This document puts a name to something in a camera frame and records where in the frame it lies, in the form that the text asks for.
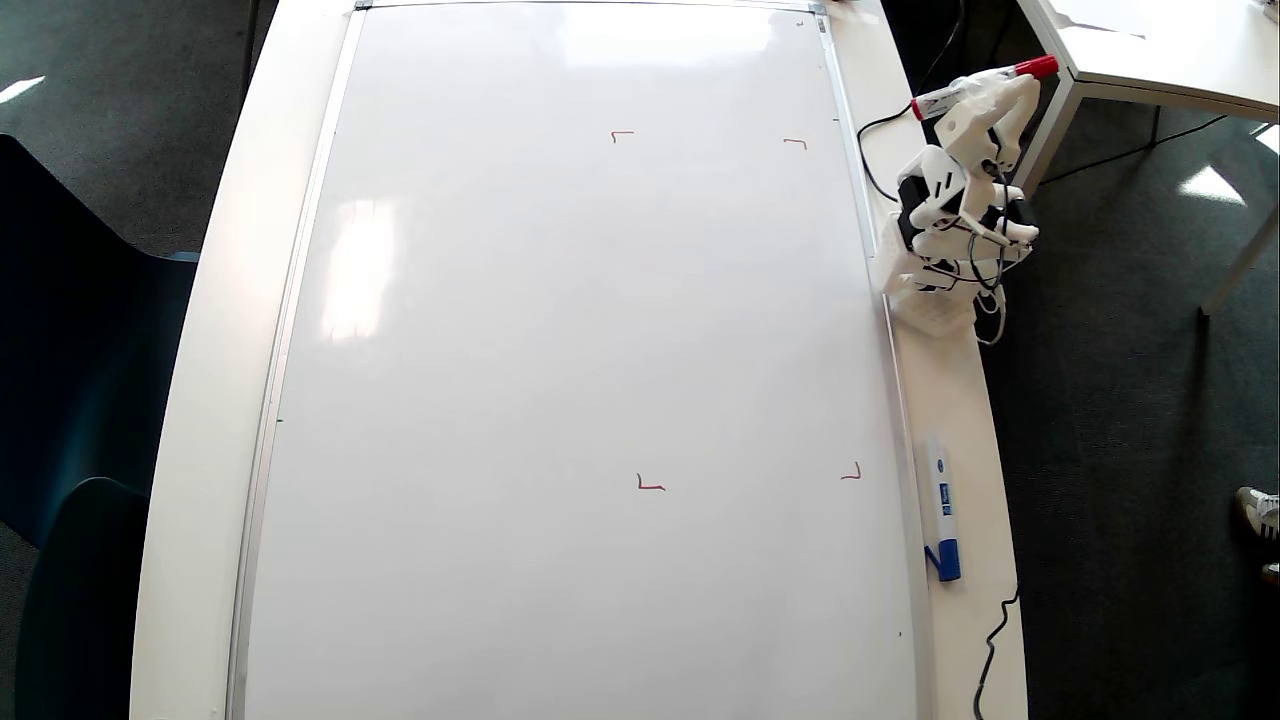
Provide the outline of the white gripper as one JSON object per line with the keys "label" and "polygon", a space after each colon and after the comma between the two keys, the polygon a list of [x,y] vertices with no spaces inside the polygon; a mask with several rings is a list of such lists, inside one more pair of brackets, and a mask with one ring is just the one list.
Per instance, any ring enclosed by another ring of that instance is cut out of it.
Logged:
{"label": "white gripper", "polygon": [[957,101],[934,128],[942,149],[965,170],[1011,172],[1020,137],[1041,96],[1037,78],[957,79]]}

